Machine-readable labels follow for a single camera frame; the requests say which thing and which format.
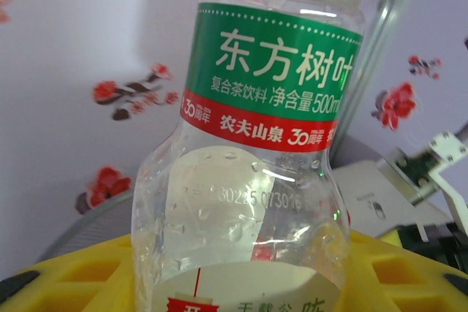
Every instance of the red label band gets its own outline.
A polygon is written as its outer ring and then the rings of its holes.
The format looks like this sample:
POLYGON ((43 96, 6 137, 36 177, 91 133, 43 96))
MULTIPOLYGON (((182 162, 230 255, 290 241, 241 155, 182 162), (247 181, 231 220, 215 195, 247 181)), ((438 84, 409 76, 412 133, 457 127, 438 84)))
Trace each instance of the red label band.
POLYGON ((190 303, 187 301, 171 299, 167 304, 167 312, 218 312, 219 306, 190 303))
POLYGON ((331 146, 337 121, 313 122, 253 113, 206 99, 185 88, 182 118, 231 142, 274 151, 310 153, 331 146))

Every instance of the metal bracket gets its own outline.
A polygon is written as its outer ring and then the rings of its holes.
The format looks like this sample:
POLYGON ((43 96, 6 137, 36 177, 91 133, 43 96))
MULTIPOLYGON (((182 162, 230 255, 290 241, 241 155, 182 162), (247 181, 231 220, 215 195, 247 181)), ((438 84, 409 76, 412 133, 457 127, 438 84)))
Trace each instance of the metal bracket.
POLYGON ((464 198, 443 177, 449 167, 468 156, 467 147, 454 134, 443 132, 430 143, 430 149, 439 157, 439 164, 429 172, 429 177, 442 189, 450 213, 459 229, 468 235, 468 207, 464 198))

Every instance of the bottle label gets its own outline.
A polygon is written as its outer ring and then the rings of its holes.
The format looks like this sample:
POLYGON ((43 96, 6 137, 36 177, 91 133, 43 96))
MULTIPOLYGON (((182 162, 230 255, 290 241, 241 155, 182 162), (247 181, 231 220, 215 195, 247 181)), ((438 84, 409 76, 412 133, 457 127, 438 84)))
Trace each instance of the bottle label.
POLYGON ((202 3, 181 116, 243 145, 324 150, 361 41, 360 34, 298 16, 202 3))
POLYGON ((280 262, 212 265, 154 287, 152 311, 332 312, 339 290, 319 273, 280 262))

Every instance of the clear plastic bottle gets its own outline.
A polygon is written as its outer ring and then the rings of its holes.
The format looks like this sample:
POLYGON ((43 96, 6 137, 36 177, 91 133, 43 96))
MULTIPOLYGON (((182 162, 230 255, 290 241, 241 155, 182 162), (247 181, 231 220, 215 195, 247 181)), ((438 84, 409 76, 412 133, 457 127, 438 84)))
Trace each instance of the clear plastic bottle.
POLYGON ((135 187, 139 312, 333 310, 349 221, 328 148, 360 1, 200 1, 181 119, 135 187))

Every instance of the yellow tray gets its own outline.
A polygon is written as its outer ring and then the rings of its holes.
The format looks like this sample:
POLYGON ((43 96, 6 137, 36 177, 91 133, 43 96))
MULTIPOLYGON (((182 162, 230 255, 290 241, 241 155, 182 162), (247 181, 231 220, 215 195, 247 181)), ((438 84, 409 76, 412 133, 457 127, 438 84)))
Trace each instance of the yellow tray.
MULTIPOLYGON (((335 312, 468 311, 468 297, 444 278, 468 275, 355 232, 351 240, 349 278, 335 312)), ((28 270, 40 276, 1 304, 0 312, 135 311, 129 236, 28 270)))

